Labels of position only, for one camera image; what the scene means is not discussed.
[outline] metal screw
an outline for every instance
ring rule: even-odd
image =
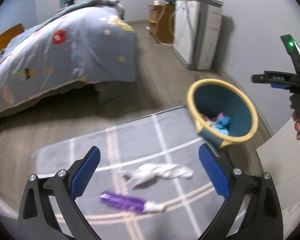
[[[30,175],[30,177],[29,177],[29,181],[33,181],[33,180],[35,180],[35,178],[36,178],[37,176],[36,175],[34,175],[34,174],[32,174],[32,175]]]
[[[242,173],[242,171],[241,171],[240,169],[238,169],[238,168],[235,168],[235,169],[233,170],[233,173],[234,173],[235,175],[240,175],[240,174]]]
[[[65,170],[61,170],[58,172],[59,177],[63,177],[67,172]]]
[[[271,175],[269,173],[264,173],[263,176],[265,177],[265,179],[271,179]]]

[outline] brown nightstand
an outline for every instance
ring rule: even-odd
[[[175,10],[174,5],[148,5],[149,7],[149,27],[150,33],[154,36],[156,41],[161,41],[162,43],[173,43],[173,35],[169,31],[169,18]],[[157,22],[163,8],[165,7],[164,14]],[[174,32],[174,16],[171,21],[171,30]]]

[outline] laundry basket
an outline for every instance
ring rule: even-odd
[[[214,146],[223,148],[249,140],[258,128],[258,115],[253,103],[238,88],[217,80],[203,79],[191,85],[187,106],[199,135]],[[202,114],[209,118],[223,113],[230,118],[229,135],[211,128]]]

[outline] gray plaid rug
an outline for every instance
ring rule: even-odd
[[[54,176],[60,169],[84,157],[91,146],[101,150],[101,162],[82,197],[76,199],[87,221],[104,240],[196,240],[223,203],[215,192],[199,158],[204,143],[184,106],[90,133],[39,149],[34,153],[36,174]],[[174,163],[194,170],[191,179],[158,179],[137,189],[128,189],[118,173],[145,163]],[[103,205],[99,198],[112,190],[165,203],[158,214],[135,214]],[[71,235],[54,198],[51,203],[64,233]],[[239,228],[242,205],[229,234]]]

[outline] crumpled white cloth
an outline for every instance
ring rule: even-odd
[[[127,181],[127,185],[135,187],[136,185],[145,183],[155,177],[164,179],[173,179],[177,177],[189,179],[193,175],[193,170],[187,166],[180,166],[177,164],[147,163],[140,166],[135,171],[124,170],[121,174],[130,177]]]

